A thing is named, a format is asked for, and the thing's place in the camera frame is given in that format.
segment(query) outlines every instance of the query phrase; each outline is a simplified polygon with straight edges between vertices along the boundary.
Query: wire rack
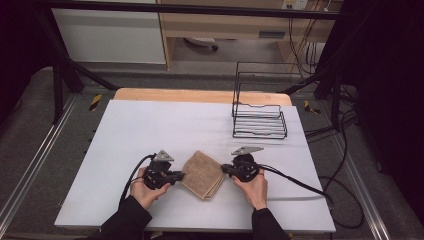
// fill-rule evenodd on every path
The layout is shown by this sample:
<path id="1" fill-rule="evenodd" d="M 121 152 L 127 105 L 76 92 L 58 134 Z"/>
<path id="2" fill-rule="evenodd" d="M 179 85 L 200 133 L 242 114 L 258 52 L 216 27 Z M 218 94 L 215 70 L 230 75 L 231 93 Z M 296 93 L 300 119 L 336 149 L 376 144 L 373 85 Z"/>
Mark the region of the wire rack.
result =
<path id="1" fill-rule="evenodd" d="M 247 71 L 240 71 L 246 64 Z M 288 69 L 298 69 L 298 73 L 288 72 Z M 287 137 L 287 125 L 280 105 L 251 105 L 240 102 L 244 91 L 257 89 L 275 89 L 279 85 L 304 84 L 303 76 L 297 64 L 288 63 L 237 63 L 236 80 L 234 85 L 233 117 L 234 138 L 284 139 Z"/>

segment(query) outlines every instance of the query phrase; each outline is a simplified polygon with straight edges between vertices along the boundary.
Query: white table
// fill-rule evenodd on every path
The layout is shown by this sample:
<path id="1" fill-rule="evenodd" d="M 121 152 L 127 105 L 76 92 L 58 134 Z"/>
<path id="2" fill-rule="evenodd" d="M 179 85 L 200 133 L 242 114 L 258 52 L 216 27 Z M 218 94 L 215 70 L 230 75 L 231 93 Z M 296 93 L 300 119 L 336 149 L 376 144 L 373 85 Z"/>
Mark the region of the white table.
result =
<path id="1" fill-rule="evenodd" d="M 164 149 L 180 170 L 196 150 L 230 163 L 241 146 L 262 146 L 253 153 L 271 165 L 321 189 L 295 107 L 283 107 L 288 137 L 284 140 L 232 138 L 231 104 L 112 100 L 69 191 L 55 225 L 100 226 L 116 210 L 125 182 L 146 155 Z M 268 206 L 289 232 L 334 232 L 326 201 L 286 179 L 267 172 Z M 241 232 L 251 230 L 252 209 L 226 178 L 203 202 L 176 183 L 154 203 L 148 230 Z"/>

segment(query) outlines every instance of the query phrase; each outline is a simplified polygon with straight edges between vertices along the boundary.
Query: beige cloth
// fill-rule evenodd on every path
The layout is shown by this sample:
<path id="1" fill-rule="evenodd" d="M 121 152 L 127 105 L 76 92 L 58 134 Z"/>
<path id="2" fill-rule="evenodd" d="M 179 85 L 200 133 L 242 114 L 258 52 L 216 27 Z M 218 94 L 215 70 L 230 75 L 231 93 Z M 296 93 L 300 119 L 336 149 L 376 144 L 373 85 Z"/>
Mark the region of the beige cloth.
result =
<path id="1" fill-rule="evenodd" d="M 187 160 L 182 172 L 185 175 L 181 183 L 203 201 L 212 198 L 225 176 L 221 164 L 201 151 Z"/>

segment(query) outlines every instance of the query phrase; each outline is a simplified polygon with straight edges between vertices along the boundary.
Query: person's right hand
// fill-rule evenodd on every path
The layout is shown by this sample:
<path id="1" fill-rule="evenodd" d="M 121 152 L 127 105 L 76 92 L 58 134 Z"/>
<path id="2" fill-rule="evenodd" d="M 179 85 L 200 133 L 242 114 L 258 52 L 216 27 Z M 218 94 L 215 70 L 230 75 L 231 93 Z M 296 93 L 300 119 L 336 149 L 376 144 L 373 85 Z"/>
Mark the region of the person's right hand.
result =
<path id="1" fill-rule="evenodd" d="M 141 178 L 145 170 L 146 167 L 140 168 L 138 170 L 138 179 L 131 183 L 130 195 L 133 196 L 137 202 L 147 210 L 150 206 L 152 206 L 155 200 L 158 200 L 160 196 L 166 193 L 171 184 L 167 183 L 163 185 L 161 189 L 151 190 L 144 184 L 143 179 Z"/>
<path id="2" fill-rule="evenodd" d="M 249 204 L 256 210 L 266 208 L 266 198 L 268 193 L 268 181 L 265 179 L 264 170 L 260 169 L 259 174 L 250 182 L 241 182 L 236 176 L 232 176 L 234 184 L 243 190 Z"/>

